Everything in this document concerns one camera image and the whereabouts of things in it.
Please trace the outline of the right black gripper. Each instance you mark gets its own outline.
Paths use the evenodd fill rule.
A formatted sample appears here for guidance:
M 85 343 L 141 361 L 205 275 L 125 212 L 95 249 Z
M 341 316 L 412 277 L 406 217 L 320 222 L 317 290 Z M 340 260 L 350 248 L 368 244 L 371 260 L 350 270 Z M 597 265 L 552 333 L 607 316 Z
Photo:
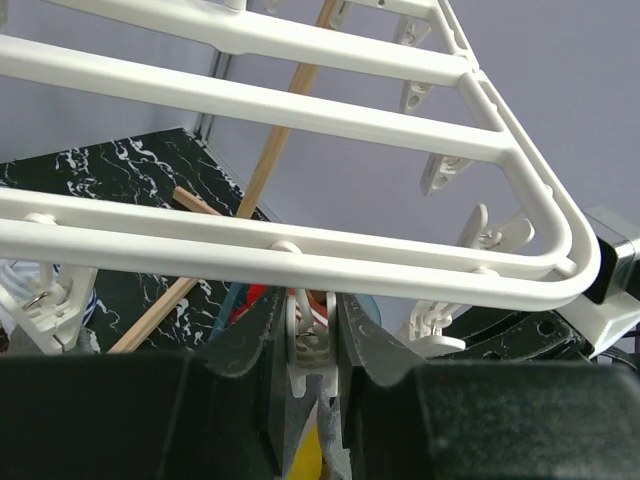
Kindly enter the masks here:
M 474 306 L 445 333 L 466 343 L 447 360 L 585 360 L 588 340 L 557 311 L 526 312 Z

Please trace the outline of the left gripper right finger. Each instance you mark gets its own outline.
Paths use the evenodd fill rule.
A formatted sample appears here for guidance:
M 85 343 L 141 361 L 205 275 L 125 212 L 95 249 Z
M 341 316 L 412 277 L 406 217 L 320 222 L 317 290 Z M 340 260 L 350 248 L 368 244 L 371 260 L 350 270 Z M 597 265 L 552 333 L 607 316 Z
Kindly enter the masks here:
M 337 298 L 356 479 L 635 479 L 639 379 L 585 361 L 425 360 Z

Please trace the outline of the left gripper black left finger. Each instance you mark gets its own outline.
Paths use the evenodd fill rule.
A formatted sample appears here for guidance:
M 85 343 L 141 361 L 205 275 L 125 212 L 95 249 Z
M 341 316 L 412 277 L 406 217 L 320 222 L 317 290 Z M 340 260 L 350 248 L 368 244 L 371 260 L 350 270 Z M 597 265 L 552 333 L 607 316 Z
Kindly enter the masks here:
M 5 479 L 273 479 L 286 294 L 191 351 L 1 359 Z

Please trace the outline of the grey sock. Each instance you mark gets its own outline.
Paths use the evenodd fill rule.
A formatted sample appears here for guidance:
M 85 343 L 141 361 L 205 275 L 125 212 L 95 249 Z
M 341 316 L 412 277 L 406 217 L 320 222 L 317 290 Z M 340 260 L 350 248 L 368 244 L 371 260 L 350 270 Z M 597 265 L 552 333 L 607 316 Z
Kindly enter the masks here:
M 328 394 L 322 377 L 306 378 L 306 393 L 300 400 L 306 427 L 310 418 L 318 426 L 319 443 L 329 468 L 330 479 L 351 479 L 350 451 L 343 446 L 340 402 Z

